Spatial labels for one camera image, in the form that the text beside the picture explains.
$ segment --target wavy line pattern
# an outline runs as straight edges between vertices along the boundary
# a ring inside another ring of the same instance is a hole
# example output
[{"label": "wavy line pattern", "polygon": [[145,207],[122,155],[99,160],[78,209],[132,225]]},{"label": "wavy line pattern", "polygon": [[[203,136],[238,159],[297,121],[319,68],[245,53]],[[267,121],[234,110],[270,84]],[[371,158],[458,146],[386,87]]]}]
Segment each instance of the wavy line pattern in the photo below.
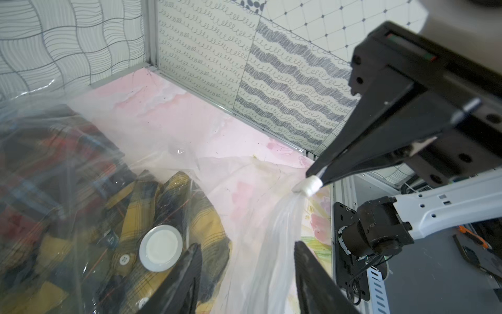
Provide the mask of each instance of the wavy line pattern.
[{"label": "wavy line pattern", "polygon": [[301,43],[294,43],[289,40],[287,33],[274,31],[263,22],[260,22],[258,25],[257,32],[268,42],[278,43],[287,52],[302,56],[309,66],[322,67],[326,70],[326,73],[333,78],[345,78],[348,80],[350,77],[350,68],[340,67],[332,61],[332,58],[314,55],[309,46]]},{"label": "wavy line pattern", "polygon": [[338,123],[338,125],[333,128],[333,131],[331,132],[330,135],[328,135],[324,141],[322,142],[321,145],[319,145],[314,151],[314,155],[317,155],[319,156],[328,146],[329,144],[331,144],[335,138],[338,136],[338,134],[340,134],[342,128],[345,126],[345,123],[348,119],[349,115],[346,115],[344,118],[343,118],[343,121],[340,121],[340,123]]},{"label": "wavy line pattern", "polygon": [[348,65],[260,20],[233,109],[315,151],[357,104],[349,76]]},{"label": "wavy line pattern", "polygon": [[77,89],[145,60],[141,0],[0,2],[0,101]]}]

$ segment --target white valve cap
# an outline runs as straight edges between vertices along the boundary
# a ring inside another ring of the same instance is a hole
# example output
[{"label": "white valve cap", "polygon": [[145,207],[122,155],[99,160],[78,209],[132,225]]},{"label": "white valve cap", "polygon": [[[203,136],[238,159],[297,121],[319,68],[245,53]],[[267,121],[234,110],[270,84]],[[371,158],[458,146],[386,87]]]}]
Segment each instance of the white valve cap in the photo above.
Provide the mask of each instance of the white valve cap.
[{"label": "white valve cap", "polygon": [[307,197],[311,197],[322,188],[322,185],[321,179],[315,175],[311,175],[310,177],[301,180],[300,183],[291,189],[291,191],[294,193],[303,193]]},{"label": "white valve cap", "polygon": [[164,271],[176,264],[182,249],[183,239],[175,227],[156,226],[148,231],[141,241],[140,260],[150,271]]}]

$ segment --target yellow plaid shirt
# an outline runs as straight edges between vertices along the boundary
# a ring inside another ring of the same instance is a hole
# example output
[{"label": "yellow plaid shirt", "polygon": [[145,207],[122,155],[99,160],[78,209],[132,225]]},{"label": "yellow plaid shirt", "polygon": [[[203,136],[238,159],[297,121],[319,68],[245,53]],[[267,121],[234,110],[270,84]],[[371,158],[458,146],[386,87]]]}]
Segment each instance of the yellow plaid shirt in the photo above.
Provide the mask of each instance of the yellow plaid shirt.
[{"label": "yellow plaid shirt", "polygon": [[201,245],[196,312],[210,312],[231,243],[188,175],[165,184],[136,177],[118,148],[66,106],[11,119],[0,133],[2,313],[137,312],[170,272],[138,259],[141,239],[158,225],[177,228],[184,250]]}]

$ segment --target shirt button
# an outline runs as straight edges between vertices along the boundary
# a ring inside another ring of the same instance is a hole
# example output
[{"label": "shirt button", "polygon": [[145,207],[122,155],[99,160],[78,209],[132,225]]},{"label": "shirt button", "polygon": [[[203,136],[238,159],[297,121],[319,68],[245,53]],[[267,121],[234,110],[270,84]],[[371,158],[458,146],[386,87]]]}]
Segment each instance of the shirt button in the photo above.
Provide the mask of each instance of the shirt button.
[{"label": "shirt button", "polygon": [[127,265],[127,263],[129,263],[129,260],[131,258],[129,257],[129,254],[124,254],[120,257],[120,259],[118,260],[118,262],[124,266],[124,265]]},{"label": "shirt button", "polygon": [[148,302],[148,300],[149,300],[149,298],[147,298],[147,297],[142,298],[138,302],[138,309],[141,309]]}]

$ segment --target white tile pattern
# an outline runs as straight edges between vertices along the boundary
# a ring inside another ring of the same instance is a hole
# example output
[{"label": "white tile pattern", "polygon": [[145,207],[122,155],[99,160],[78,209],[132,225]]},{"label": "white tile pattern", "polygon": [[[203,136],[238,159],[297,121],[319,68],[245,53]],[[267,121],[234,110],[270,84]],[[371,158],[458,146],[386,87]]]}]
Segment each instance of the white tile pattern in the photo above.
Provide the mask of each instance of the white tile pattern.
[{"label": "white tile pattern", "polygon": [[262,17],[349,62],[384,21],[418,32],[427,11],[416,0],[268,0]]}]

